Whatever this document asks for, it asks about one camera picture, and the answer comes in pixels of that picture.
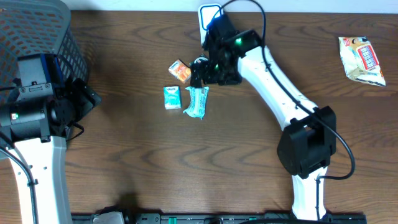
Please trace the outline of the dark green round-logo packet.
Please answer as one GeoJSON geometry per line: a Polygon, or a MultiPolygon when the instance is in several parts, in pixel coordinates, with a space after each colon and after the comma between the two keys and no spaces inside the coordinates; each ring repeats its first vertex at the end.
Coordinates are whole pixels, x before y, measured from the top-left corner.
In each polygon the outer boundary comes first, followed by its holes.
{"type": "Polygon", "coordinates": [[[189,66],[196,63],[202,63],[208,61],[208,57],[205,54],[200,54],[193,62],[190,62],[189,66]]]}

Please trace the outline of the orange tissue packet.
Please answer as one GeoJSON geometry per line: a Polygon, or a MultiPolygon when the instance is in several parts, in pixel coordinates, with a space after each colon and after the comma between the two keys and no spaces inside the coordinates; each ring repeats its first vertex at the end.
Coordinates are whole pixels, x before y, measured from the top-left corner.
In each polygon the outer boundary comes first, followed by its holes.
{"type": "Polygon", "coordinates": [[[180,59],[177,59],[173,64],[171,64],[169,67],[169,73],[182,83],[186,83],[192,75],[190,67],[185,65],[180,59]]]}

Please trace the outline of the teal wipes packet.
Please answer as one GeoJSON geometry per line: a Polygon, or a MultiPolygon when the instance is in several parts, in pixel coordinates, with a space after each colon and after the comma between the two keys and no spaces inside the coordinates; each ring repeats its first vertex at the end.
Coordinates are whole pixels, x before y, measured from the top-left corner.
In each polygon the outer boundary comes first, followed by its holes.
{"type": "Polygon", "coordinates": [[[190,93],[190,104],[187,109],[183,110],[184,114],[192,118],[203,119],[206,111],[206,100],[209,92],[209,87],[195,88],[192,86],[186,87],[190,93]]]}

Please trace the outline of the teal Kleenex tissue packet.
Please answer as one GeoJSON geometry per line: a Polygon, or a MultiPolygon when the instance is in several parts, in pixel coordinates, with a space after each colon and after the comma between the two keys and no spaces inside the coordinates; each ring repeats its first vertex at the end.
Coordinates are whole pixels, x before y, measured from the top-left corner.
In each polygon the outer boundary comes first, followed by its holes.
{"type": "Polygon", "coordinates": [[[175,110],[182,107],[179,86],[164,87],[164,106],[167,110],[175,110]]]}

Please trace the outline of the yellow snack bag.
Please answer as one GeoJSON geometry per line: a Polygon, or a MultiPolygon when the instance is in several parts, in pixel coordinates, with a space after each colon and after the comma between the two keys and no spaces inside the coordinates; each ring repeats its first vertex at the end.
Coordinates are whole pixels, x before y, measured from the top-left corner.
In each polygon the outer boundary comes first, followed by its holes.
{"type": "Polygon", "coordinates": [[[386,85],[379,60],[367,37],[339,37],[338,40],[340,59],[350,80],[375,86],[386,85]]]}

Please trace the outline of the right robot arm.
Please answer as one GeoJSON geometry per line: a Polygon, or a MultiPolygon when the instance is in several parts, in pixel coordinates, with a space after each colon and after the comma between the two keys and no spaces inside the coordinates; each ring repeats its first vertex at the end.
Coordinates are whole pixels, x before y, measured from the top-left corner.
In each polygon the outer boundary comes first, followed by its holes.
{"type": "Polygon", "coordinates": [[[324,178],[336,151],[334,111],[319,108],[294,86],[256,31],[237,30],[222,12],[199,12],[198,20],[208,56],[192,63],[192,86],[246,80],[254,87],[282,130],[277,155],[292,176],[292,213],[299,220],[322,220],[324,178]]]}

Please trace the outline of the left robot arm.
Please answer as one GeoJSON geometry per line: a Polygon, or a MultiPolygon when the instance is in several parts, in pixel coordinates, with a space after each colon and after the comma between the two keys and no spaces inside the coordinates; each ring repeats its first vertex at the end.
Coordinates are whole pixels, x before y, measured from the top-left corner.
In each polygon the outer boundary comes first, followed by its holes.
{"type": "Polygon", "coordinates": [[[72,223],[65,156],[72,127],[101,97],[62,55],[17,59],[16,99],[1,106],[1,153],[11,162],[23,223],[72,223]]]}

